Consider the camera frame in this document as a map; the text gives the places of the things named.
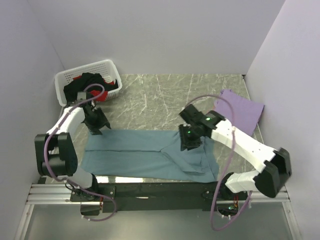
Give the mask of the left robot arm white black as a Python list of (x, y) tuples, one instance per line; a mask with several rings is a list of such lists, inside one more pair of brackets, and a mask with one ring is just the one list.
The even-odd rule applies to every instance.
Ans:
[(78, 166), (73, 136), (80, 124), (85, 124), (92, 135), (101, 135), (101, 129), (111, 128), (101, 108), (96, 106), (96, 97), (80, 91), (76, 99), (69, 102), (58, 122), (44, 134), (34, 139), (37, 171), (58, 182), (80, 198), (94, 201), (100, 188), (94, 174)]

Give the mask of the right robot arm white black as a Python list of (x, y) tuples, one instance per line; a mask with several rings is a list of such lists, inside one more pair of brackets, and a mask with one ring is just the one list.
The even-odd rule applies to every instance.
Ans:
[(222, 198), (230, 200), (244, 191), (259, 191), (275, 198), (291, 177), (291, 158), (286, 149), (276, 150), (258, 142), (214, 110), (203, 114), (190, 104), (179, 115), (185, 121), (179, 125), (181, 150), (198, 148), (201, 138), (207, 137), (232, 149), (253, 166), (253, 171), (224, 177), (219, 187)]

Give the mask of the blue t shirt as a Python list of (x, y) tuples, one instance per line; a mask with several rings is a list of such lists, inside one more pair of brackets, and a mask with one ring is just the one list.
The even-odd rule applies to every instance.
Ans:
[(99, 176), (155, 178), (215, 182), (219, 165), (214, 142), (201, 138), (201, 145), (181, 150), (180, 134), (172, 130), (104, 130), (90, 135), (81, 167)]

